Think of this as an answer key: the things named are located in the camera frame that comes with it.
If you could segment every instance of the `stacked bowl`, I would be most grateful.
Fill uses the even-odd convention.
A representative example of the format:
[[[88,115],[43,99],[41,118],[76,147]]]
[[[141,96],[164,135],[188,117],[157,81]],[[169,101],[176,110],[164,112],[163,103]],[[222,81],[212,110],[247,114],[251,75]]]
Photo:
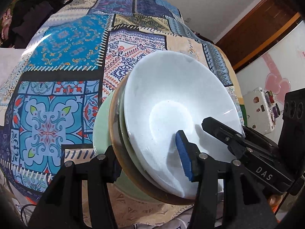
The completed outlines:
[[[125,195],[141,202],[193,204],[198,183],[184,174],[176,132],[183,130],[189,142],[216,160],[234,159],[224,143],[202,130],[207,117],[243,133],[230,95],[208,68],[182,53],[157,51],[138,61],[101,105],[94,150],[100,154],[113,146],[122,167],[115,186]]]

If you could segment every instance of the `black cloth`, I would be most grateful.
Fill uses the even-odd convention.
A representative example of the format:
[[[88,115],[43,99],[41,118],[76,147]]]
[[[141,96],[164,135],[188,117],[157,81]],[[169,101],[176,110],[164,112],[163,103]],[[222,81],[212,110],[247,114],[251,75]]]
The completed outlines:
[[[72,0],[19,0],[13,8],[9,38],[1,47],[25,48],[43,23]]]

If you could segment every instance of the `pink heart decal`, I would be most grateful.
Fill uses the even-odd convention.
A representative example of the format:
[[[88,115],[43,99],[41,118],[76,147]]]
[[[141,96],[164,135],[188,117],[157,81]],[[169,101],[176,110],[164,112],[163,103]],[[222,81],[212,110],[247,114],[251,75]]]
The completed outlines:
[[[280,93],[281,89],[280,84],[277,81],[278,77],[273,73],[269,73],[266,78],[265,89],[271,90],[273,94],[277,95],[278,93]]]
[[[276,95],[276,99],[284,104],[285,102],[285,95],[287,92],[290,91],[290,82],[287,78],[283,78],[282,81],[280,82],[280,92]]]

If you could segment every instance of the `black bracket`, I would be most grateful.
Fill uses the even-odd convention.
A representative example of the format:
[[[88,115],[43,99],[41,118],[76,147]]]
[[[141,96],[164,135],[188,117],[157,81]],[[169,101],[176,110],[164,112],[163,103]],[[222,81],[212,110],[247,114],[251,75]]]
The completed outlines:
[[[121,174],[112,146],[90,162],[65,162],[40,198],[29,224],[30,229],[90,229],[83,221],[82,181],[88,181],[88,202],[92,228],[117,229],[107,183]]]
[[[294,178],[278,154],[244,139],[240,133],[212,117],[203,120],[202,129],[228,145],[228,150],[270,192],[281,195],[293,184]]]
[[[176,134],[176,145],[185,174],[199,181],[195,205],[188,229],[214,228],[217,211],[218,179],[224,180],[224,213],[221,228],[273,229],[275,218],[266,197],[253,175],[239,160],[225,163],[200,153],[188,142],[184,132]]]

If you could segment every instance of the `patterned tablecloth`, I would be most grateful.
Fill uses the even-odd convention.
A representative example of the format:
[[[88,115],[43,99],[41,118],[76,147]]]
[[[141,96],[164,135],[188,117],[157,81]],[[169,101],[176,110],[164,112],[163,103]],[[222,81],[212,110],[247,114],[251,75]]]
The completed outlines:
[[[92,159],[98,108],[142,57],[157,50],[181,52],[208,67],[243,123],[230,62],[184,24],[176,7],[165,0],[73,0],[37,31],[0,88],[0,185],[25,223],[65,160]],[[109,193],[120,227],[161,225],[190,207],[133,201],[112,185]],[[90,223],[86,198],[83,206]]]

